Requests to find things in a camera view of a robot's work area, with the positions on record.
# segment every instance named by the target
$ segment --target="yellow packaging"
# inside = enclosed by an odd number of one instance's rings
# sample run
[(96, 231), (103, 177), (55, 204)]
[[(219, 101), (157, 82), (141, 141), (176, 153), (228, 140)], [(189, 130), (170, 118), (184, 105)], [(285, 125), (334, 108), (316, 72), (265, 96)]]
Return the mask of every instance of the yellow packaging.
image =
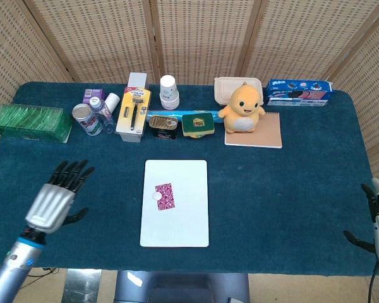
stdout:
[[(145, 130), (146, 115), (150, 103), (150, 90), (137, 87), (127, 87), (124, 91), (124, 96), (119, 112), (116, 132), (125, 142), (140, 142)], [(133, 111), (135, 102), (137, 104), (136, 119), (132, 126)]]

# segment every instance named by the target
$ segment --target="blue tablecloth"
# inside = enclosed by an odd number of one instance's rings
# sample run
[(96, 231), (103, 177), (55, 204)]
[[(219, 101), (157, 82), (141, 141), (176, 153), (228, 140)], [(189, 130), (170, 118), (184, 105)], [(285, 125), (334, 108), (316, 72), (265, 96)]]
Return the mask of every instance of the blue tablecloth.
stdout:
[[(85, 88), (122, 95), (124, 85), (39, 83), (20, 87), (14, 103), (62, 107), (71, 113)], [(151, 109), (160, 109), (151, 86)], [(212, 86), (179, 86), (179, 109), (217, 110)], [(368, 275), (375, 257), (348, 243), (349, 229), (370, 241), (370, 214), (361, 182), (371, 172), (354, 105), (337, 92), (325, 107), (269, 107), (280, 112), (282, 149), (224, 145), (224, 127), (199, 140), (141, 143), (116, 134), (89, 137), (75, 123), (67, 144), (1, 138), (0, 263), (25, 224), (39, 189), (62, 160), (96, 168), (72, 212), (74, 225), (47, 236), (37, 266), (129, 270), (230, 271)], [(210, 246), (161, 249), (139, 245), (147, 159), (208, 162)]]

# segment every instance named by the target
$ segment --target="pink card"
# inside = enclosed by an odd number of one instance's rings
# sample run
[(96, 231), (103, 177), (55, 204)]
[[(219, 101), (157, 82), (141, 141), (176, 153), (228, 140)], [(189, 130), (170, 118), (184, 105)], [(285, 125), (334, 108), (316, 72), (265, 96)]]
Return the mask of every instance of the pink card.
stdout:
[(156, 191), (162, 195), (157, 201), (157, 207), (159, 210), (169, 210), (176, 207), (174, 205), (174, 197), (172, 196), (171, 183), (155, 186)]

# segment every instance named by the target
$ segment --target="tin can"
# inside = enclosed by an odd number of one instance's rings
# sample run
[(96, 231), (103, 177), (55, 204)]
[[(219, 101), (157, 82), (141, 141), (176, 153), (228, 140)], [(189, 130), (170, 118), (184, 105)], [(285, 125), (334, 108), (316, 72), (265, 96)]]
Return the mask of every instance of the tin can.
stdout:
[(174, 117), (153, 116), (149, 121), (153, 135), (160, 139), (176, 139), (178, 120)]
[(89, 136), (101, 133), (101, 123), (87, 104), (76, 105), (71, 114)]

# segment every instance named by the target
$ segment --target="blue ring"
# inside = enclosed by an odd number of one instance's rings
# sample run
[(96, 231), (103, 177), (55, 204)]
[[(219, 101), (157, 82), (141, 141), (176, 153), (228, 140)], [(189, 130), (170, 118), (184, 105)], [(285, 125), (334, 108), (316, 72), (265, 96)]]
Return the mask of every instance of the blue ring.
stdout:
[(24, 243), (26, 245), (29, 245), (29, 246), (32, 246), (32, 247), (35, 247), (35, 248), (38, 248), (38, 249), (44, 249), (45, 246), (42, 245), (42, 244), (38, 244), (38, 243), (35, 243), (35, 242), (32, 242), (30, 240), (27, 240), (27, 239), (24, 239), (22, 237), (18, 237), (17, 239), (18, 242), (21, 242), (21, 243)]

